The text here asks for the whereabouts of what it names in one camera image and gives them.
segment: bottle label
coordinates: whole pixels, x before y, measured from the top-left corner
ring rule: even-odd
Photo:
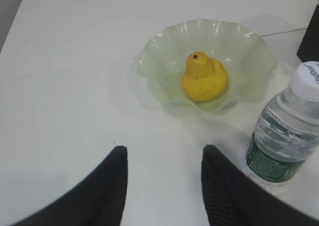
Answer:
[[[251,138],[249,149],[246,156],[249,168],[259,177],[274,183],[290,180],[305,162],[285,162],[276,160],[263,152]]]

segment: glass bowl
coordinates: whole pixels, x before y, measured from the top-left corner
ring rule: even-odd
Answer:
[[[189,99],[180,83],[188,56],[197,51],[218,59],[228,74],[226,91],[204,103]],[[214,113],[233,106],[230,102],[261,100],[276,66],[265,41],[251,30],[237,23],[195,19],[167,27],[151,38],[137,71],[148,79],[151,91],[162,103]]]

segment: white table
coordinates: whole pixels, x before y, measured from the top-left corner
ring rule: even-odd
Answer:
[[[317,0],[23,0],[0,55],[0,225],[45,207],[116,145],[129,151],[123,226],[208,226],[200,163],[216,144],[238,167],[264,104],[287,86]],[[278,58],[267,97],[226,115],[160,105],[136,75],[162,28],[240,22]],[[319,151],[278,195],[319,219]]]

